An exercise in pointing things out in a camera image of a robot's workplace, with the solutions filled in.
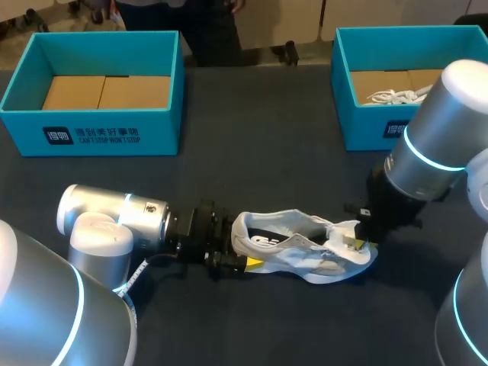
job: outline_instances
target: blue box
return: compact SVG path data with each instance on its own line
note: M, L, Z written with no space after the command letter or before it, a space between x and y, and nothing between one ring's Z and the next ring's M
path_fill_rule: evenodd
M43 111L55 75L170 76L168 107ZM35 34L0 104L0 118L22 156L175 155L184 83L176 31ZM97 129L115 133L80 136Z
M360 105L350 72L444 69L458 59L488 63L488 40L478 26L338 28L331 83L347 150L392 149L387 126L410 121L418 104Z

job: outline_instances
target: shoelace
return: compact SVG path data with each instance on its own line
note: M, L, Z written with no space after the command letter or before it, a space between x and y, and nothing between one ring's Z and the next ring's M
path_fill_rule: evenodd
M367 104L420 104L431 88L432 85L417 91L405 90L395 92L393 89L377 91L368 97L372 102Z

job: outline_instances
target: shoe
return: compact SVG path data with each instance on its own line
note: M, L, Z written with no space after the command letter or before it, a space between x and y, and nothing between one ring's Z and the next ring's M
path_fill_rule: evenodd
M424 101L429 93L432 85L426 86L425 88L419 89L417 91L405 90L395 92L393 89L377 91L371 94L368 99L371 99L371 103L366 103L366 105L372 104L420 104Z
M259 260L247 271L286 271L313 284L330 284L363 272L377 257L376 248L355 238L357 224L334 224L299 210L243 212L233 223L231 240L237 254Z

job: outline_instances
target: white cable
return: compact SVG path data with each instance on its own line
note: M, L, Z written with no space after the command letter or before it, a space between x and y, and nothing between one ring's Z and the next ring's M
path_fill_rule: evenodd
M126 286L118 293L119 297L124 297L127 292L129 292L130 288L136 282L137 278L140 276L141 273L144 272L146 267L149 265L149 263L144 259L144 261L137 267L137 270L134 272L132 277L127 281Z
M125 296L124 296L124 301L126 302L127 306L129 307L130 312L132 313L132 317L134 318L134 322L136 323L136 328L137 328L136 307L134 306L134 303L132 302L132 299L130 298L130 296L127 294L125 294Z

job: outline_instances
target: dark pants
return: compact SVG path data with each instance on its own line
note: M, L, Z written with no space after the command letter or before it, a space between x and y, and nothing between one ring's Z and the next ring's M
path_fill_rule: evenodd
M180 8L118 2L117 9L128 31L180 31L199 66L241 65L236 24L223 0L187 0Z

